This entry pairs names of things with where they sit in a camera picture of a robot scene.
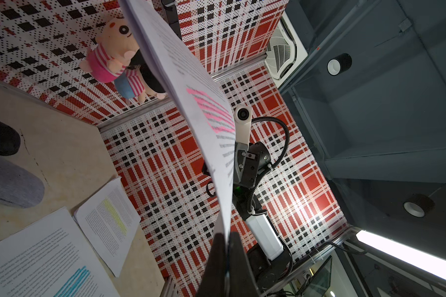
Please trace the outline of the document with pink highlight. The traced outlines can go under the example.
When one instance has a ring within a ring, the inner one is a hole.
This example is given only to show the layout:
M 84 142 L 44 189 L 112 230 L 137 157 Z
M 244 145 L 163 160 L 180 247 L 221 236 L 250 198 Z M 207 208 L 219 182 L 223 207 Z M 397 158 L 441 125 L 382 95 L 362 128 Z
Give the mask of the document with pink highlight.
M 235 122 L 218 84 L 147 1 L 120 1 L 143 58 L 191 128 L 220 206 L 215 232 L 230 235 Z

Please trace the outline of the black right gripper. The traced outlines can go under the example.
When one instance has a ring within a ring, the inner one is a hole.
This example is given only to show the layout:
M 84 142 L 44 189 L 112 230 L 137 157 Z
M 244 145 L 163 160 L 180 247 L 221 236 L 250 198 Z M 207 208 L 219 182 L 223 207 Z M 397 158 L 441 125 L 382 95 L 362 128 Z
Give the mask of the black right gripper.
M 255 144 L 235 143 L 234 187 L 251 189 L 256 178 L 271 163 L 269 150 L 262 142 Z M 224 297 L 227 268 L 225 236 L 215 234 L 210 254 L 201 278 L 196 297 Z M 260 292 L 250 267 L 240 235 L 229 236 L 229 297 L 258 297 Z

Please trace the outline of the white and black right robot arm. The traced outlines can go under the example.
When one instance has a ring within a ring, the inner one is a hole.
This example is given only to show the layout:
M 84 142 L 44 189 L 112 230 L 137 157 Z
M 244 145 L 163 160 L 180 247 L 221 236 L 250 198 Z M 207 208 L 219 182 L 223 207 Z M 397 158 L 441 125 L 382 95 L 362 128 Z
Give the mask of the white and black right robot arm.
M 290 132 L 286 124 L 274 117 L 251 118 L 247 109 L 236 112 L 232 203 L 256 239 L 249 252 L 244 250 L 240 235 L 214 235 L 209 259 L 199 285 L 199 297 L 258 297 L 280 278 L 292 271 L 293 257 L 277 234 L 268 211 L 262 208 L 255 191 L 263 178 L 286 156 Z M 261 142 L 249 141 L 251 125 L 273 122 L 284 131 L 284 146 L 275 162 Z

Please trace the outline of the document with yellow highlight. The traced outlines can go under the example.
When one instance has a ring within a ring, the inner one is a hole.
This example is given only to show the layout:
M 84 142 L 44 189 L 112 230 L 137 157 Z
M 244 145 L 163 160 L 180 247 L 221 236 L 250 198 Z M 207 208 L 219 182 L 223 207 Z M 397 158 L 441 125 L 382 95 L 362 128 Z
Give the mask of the document with yellow highlight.
M 121 178 L 99 189 L 73 217 L 95 252 L 118 278 L 141 221 Z

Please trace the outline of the document with blue highlight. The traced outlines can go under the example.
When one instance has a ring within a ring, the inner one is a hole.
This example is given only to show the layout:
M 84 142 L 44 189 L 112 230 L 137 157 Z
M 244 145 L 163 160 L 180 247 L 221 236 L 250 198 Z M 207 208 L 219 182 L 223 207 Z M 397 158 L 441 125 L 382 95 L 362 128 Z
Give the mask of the document with blue highlight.
M 117 297 L 65 207 L 0 241 L 0 297 Z

